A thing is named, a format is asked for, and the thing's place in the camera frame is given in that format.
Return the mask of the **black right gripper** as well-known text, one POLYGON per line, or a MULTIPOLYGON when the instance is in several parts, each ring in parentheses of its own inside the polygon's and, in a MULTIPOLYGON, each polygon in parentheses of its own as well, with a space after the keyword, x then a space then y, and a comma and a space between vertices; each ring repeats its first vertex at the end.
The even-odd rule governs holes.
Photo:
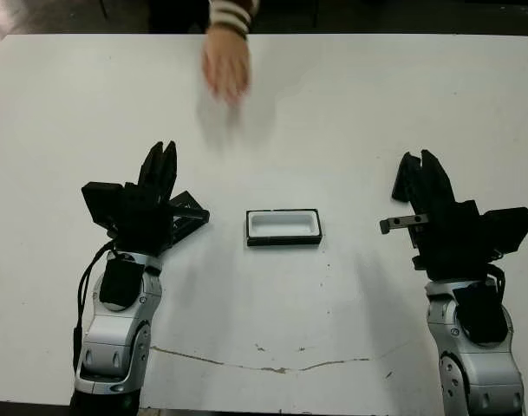
POLYGON ((473 200, 455 201, 451 181, 430 151, 405 155, 403 191, 414 214, 381 220, 381 233, 406 228, 418 251, 414 268, 433 282, 486 280, 491 251, 485 247, 479 209, 473 200))

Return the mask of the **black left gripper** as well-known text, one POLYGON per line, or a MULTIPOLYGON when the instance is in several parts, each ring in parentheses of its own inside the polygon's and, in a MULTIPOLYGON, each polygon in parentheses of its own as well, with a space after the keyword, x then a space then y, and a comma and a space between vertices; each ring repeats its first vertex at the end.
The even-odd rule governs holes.
POLYGON ((127 182, 115 220, 118 250, 158 257, 172 245, 173 217, 168 200, 177 178, 177 151, 157 142, 140 168, 137 185, 127 182))

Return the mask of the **person's bare hand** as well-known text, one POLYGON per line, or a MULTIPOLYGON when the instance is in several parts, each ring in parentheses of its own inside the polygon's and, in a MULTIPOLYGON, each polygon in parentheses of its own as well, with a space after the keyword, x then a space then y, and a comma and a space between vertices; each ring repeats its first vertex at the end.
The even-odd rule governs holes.
POLYGON ((232 29, 212 25, 202 48, 202 73, 210 92, 237 105, 251 84, 251 56, 247 41, 232 29))

